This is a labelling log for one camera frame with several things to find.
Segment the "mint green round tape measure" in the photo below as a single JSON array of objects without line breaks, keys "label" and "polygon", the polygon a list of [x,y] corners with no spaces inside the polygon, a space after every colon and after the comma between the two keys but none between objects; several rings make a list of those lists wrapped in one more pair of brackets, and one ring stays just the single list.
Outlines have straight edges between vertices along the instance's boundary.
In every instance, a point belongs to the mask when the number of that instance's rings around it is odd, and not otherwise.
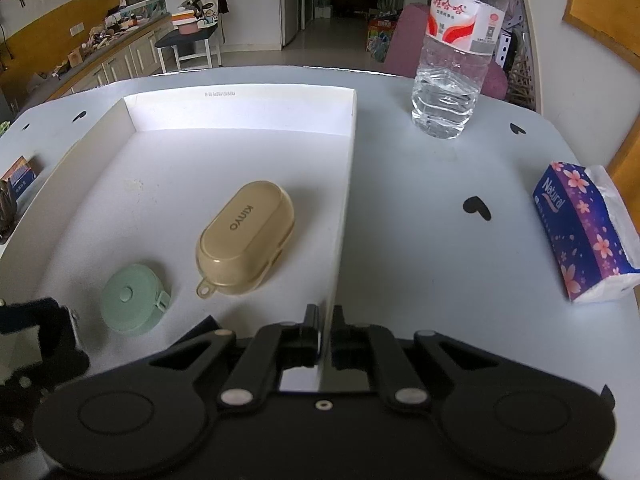
[{"label": "mint green round tape measure", "polygon": [[106,282],[100,313],[110,330],[134,337],[157,326],[170,302],[160,278],[148,266],[136,263],[118,270]]}]

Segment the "beige Kinyo case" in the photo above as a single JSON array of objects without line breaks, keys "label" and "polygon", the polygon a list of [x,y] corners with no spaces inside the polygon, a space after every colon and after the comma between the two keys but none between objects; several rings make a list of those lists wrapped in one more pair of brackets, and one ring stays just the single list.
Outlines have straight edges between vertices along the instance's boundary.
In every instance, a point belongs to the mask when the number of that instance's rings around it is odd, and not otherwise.
[{"label": "beige Kinyo case", "polygon": [[257,288],[288,244],[295,226],[291,197],[270,181],[242,186],[201,232],[196,294],[239,296]]}]

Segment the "white cardboard tray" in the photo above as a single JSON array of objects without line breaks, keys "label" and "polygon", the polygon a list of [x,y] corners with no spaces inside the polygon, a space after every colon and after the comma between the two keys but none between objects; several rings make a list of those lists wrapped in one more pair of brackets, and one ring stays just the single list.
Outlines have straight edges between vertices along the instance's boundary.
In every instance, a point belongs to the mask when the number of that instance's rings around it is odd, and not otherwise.
[{"label": "white cardboard tray", "polygon": [[[111,98],[102,90],[28,110],[1,140],[2,162],[41,162],[28,206],[1,251],[1,296],[51,297],[78,317],[94,372],[160,351],[206,316],[241,337],[331,307],[340,266],[357,97],[306,84],[223,84]],[[196,243],[253,181],[291,196],[293,236],[256,289],[198,298]],[[151,268],[171,296],[149,333],[100,315],[119,269]]]}]

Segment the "colourful card box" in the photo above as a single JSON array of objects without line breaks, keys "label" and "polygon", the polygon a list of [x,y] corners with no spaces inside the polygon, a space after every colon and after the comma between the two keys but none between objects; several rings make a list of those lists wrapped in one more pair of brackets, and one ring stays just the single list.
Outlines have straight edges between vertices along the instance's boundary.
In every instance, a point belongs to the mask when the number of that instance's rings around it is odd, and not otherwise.
[{"label": "colourful card box", "polygon": [[2,180],[11,185],[15,198],[20,198],[34,183],[36,177],[37,173],[32,164],[24,156],[21,156],[6,170]]}]

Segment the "dark brown wavy hair claw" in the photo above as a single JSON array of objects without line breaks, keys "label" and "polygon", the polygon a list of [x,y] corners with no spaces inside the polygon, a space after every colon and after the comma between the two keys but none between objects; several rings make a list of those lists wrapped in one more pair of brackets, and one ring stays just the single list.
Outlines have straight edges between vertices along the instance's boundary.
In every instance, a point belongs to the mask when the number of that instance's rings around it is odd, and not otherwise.
[{"label": "dark brown wavy hair claw", "polygon": [[0,181],[0,244],[6,244],[16,227],[17,200],[7,180]]}]

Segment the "purple tissue pack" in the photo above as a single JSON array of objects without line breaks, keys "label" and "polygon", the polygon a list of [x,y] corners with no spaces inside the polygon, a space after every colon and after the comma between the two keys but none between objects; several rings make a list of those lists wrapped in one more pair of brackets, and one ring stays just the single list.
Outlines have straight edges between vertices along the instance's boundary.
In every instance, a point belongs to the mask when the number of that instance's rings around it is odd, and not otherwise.
[{"label": "purple tissue pack", "polygon": [[552,162],[533,192],[571,302],[612,301],[639,285],[639,234],[601,166]]}]

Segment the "white cabinet counter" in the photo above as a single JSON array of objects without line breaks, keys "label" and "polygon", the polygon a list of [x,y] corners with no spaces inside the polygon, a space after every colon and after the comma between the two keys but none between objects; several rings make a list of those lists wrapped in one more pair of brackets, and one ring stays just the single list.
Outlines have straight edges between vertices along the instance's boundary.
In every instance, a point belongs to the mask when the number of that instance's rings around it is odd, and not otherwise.
[{"label": "white cabinet counter", "polygon": [[105,86],[112,82],[152,75],[163,66],[162,54],[155,47],[161,32],[170,32],[170,15],[149,20],[96,50],[85,61],[61,78],[50,77],[32,92],[18,114],[43,102]]}]

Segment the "small dark stool table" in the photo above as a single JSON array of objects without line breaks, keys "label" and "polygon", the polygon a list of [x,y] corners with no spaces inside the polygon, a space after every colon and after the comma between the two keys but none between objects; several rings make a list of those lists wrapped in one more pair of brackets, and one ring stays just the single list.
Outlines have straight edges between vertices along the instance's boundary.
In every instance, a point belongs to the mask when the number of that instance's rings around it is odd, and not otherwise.
[{"label": "small dark stool table", "polygon": [[165,34],[154,44],[163,73],[170,72],[166,56],[172,57],[172,66],[177,72],[191,68],[222,66],[221,39],[219,27],[213,25],[199,28],[192,34],[183,35],[178,29]]}]

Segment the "pink pot on stool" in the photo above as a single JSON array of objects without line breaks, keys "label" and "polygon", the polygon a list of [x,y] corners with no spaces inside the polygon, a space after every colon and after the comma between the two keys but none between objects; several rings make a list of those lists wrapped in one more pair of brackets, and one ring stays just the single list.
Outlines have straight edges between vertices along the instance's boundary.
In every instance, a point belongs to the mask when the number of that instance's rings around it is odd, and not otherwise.
[{"label": "pink pot on stool", "polygon": [[193,9],[178,11],[171,14],[171,24],[183,36],[195,34],[200,30],[201,14]]}]

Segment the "clear water bottle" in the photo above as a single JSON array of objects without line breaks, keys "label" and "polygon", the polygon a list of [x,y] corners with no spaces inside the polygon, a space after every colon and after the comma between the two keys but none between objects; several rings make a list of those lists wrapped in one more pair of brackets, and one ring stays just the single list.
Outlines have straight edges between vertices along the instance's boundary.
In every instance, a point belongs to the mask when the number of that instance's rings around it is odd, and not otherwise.
[{"label": "clear water bottle", "polygon": [[[411,93],[412,120],[439,139],[453,139],[471,119],[488,61],[494,58],[509,0],[431,0],[422,55]],[[471,61],[430,61],[428,44],[438,41],[465,52]]]}]

